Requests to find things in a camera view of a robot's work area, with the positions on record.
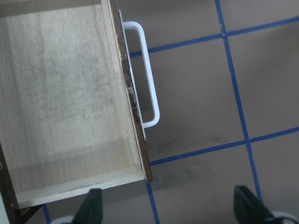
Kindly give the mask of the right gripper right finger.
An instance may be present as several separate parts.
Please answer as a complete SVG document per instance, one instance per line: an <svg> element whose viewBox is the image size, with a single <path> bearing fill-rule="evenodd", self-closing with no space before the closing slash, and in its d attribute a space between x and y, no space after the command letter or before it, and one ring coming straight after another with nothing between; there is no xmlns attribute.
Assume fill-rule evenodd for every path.
<svg viewBox="0 0 299 224"><path fill-rule="evenodd" d="M234 187L234 215L239 224L276 224L273 214L244 185Z"/></svg>

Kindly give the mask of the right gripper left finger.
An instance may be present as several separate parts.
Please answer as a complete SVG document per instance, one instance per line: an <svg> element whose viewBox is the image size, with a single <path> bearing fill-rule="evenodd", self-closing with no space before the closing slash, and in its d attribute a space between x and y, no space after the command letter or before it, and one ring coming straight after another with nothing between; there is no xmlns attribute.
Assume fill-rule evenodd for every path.
<svg viewBox="0 0 299 224"><path fill-rule="evenodd" d="M103 221L102 190L89 190L79 210L72 219L72 224L101 224Z"/></svg>

